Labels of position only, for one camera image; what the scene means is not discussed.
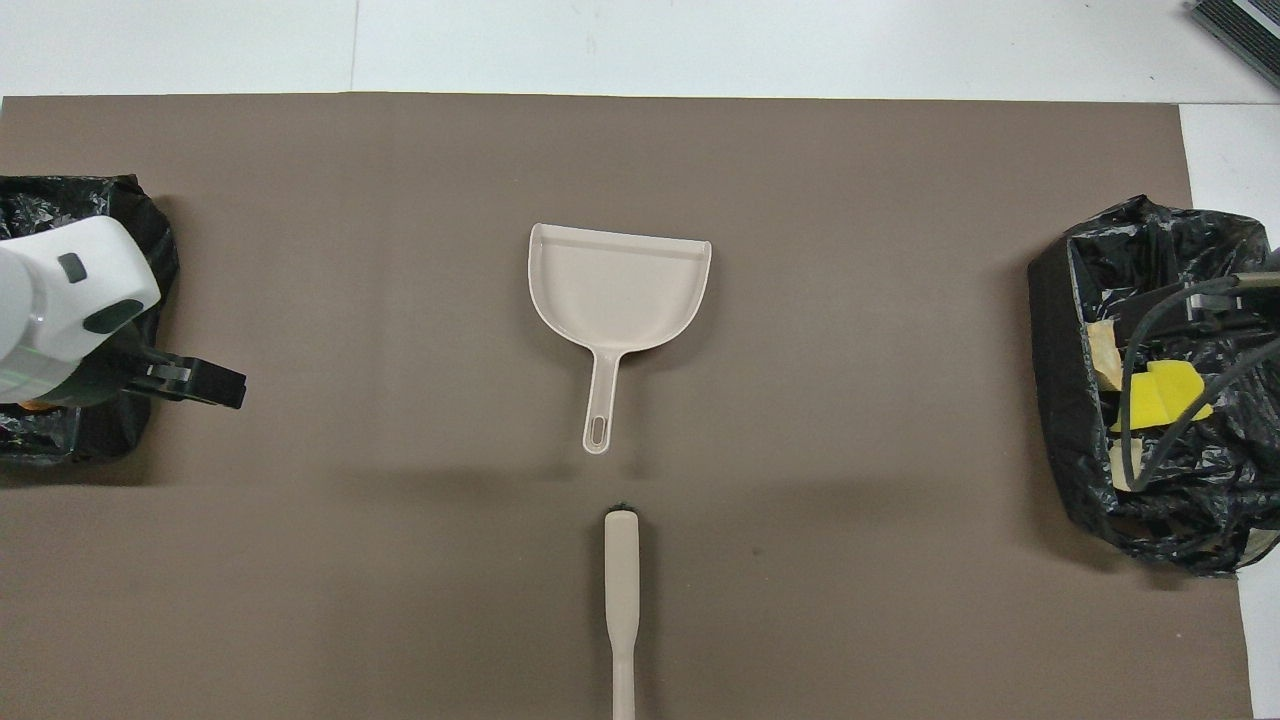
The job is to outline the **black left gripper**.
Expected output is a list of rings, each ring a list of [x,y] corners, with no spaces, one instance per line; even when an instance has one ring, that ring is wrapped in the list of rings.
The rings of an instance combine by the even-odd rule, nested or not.
[[[246,392],[247,377],[242,373],[161,351],[143,336],[111,336],[61,383],[61,404],[92,407],[120,395],[138,395],[239,410]]]

